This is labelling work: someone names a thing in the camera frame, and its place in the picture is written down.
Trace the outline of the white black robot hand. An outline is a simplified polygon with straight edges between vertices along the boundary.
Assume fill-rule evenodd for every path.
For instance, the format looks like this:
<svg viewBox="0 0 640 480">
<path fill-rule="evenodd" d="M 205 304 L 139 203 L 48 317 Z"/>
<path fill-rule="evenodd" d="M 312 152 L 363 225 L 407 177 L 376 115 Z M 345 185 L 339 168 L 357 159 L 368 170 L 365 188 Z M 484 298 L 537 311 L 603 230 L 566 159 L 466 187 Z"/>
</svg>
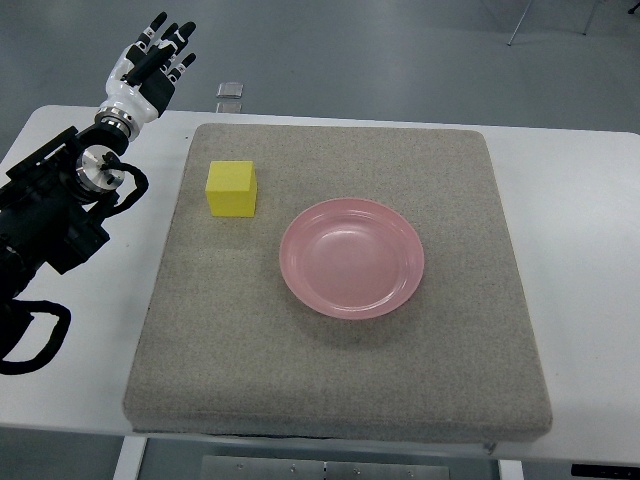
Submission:
<svg viewBox="0 0 640 480">
<path fill-rule="evenodd" d="M 124 49 L 106 81 L 104 108 L 122 111 L 137 125 L 158 119 L 167 109 L 176 84 L 196 55 L 183 52 L 196 24 L 166 25 L 165 12 L 151 21 Z"/>
</svg>

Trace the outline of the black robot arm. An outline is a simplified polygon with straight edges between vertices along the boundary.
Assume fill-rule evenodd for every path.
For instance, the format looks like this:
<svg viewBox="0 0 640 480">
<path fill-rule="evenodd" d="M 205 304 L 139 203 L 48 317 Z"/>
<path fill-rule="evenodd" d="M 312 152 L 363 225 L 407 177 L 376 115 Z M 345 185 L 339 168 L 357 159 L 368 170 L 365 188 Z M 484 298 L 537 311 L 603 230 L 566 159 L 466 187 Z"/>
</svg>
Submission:
<svg viewBox="0 0 640 480">
<path fill-rule="evenodd" d="M 7 172 L 1 189 L 1 299 L 22 293 L 43 264 L 64 274 L 109 239 L 103 222 L 131 208 L 149 181 L 121 157 L 133 117 L 104 107 L 83 131 L 69 127 Z"/>
</svg>

